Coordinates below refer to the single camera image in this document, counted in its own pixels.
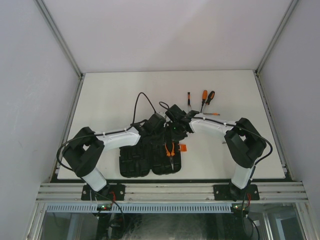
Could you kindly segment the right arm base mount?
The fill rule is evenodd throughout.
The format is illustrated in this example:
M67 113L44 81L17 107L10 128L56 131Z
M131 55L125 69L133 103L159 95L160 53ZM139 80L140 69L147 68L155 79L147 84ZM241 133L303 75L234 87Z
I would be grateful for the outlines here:
M231 182L228 184L214 184L213 194L216 201L240 201L244 196L250 197L251 200L260 200L258 186L256 184L248 184L244 189L239 189Z

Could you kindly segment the black orange handled screwdriver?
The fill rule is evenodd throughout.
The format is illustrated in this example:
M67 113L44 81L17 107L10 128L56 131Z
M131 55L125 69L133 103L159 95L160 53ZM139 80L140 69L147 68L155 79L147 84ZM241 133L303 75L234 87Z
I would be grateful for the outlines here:
M215 91L212 90L208 95L207 95L207 98L206 98L206 101L204 102L204 106L202 107L202 113L205 112L205 109L207 108L207 106L211 103L211 101L213 100L213 98L215 97Z

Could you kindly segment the orange black needle-nose pliers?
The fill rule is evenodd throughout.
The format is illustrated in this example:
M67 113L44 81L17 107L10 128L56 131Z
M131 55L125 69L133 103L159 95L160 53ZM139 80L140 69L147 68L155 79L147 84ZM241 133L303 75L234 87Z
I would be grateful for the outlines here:
M169 158L169 161L170 161L171 169L174 170L175 144L174 142L172 143L166 142L164 147L165 147L166 156Z

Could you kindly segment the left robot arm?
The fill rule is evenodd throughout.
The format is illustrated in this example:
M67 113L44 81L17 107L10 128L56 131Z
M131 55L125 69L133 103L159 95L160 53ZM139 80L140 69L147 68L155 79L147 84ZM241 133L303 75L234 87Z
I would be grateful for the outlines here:
M165 117L154 113L148 120L132 123L128 128L112 132L96 132L83 127L74 138L63 143L57 150L59 164L73 171L92 189L98 200L109 196L107 180L97 168L103 151L131 147L148 138L158 137L166 123Z

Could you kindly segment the black plastic tool case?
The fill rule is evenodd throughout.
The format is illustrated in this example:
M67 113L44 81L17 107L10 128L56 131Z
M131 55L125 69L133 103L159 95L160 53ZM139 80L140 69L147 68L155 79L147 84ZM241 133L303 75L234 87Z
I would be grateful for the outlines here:
M166 156L165 144L174 142L174 170L170 159ZM139 140L134 146L124 146L119 149L119 170L125 178L145 177L152 171L156 175L169 175L179 172L182 168L181 153L187 148L180 141L166 138L163 144L155 141Z

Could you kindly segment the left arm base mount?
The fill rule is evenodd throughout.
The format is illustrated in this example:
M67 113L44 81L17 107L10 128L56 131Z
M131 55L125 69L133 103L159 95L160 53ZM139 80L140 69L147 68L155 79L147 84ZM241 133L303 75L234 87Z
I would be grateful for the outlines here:
M84 185L81 193L82 201L97 200L123 201L125 198L126 186L123 184L107 184L103 189L95 192L88 184Z

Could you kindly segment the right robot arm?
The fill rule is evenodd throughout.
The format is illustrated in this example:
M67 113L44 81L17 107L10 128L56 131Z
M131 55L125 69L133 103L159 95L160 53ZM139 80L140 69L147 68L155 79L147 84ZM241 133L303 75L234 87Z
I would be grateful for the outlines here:
M191 110L188 113L176 104L165 107L165 115L173 124L173 134L186 137L190 134L221 134L235 161L235 170L229 187L230 195L237 200L248 193L259 158L269 141L262 137L247 118L238 121L216 119L213 116Z

